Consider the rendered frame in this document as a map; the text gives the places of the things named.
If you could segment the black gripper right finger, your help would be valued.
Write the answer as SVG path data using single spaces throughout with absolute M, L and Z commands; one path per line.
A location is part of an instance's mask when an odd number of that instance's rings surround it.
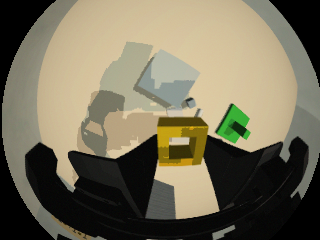
M 250 183 L 259 167 L 280 155 L 283 142 L 249 152 L 207 135 L 203 158 L 215 191 L 219 211 L 234 201 Z

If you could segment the olive-gold square nut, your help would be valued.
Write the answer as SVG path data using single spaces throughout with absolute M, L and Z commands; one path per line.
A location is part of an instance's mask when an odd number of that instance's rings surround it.
M 159 166 L 201 165 L 209 126 L 201 117 L 159 117 Z M 189 145 L 169 145 L 169 138 L 192 137 Z

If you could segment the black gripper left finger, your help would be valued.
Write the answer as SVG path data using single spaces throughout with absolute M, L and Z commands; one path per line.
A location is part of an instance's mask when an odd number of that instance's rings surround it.
M 116 159 L 74 150 L 68 158 L 79 177 L 120 189 L 137 217 L 146 217 L 158 163 L 157 134 Z

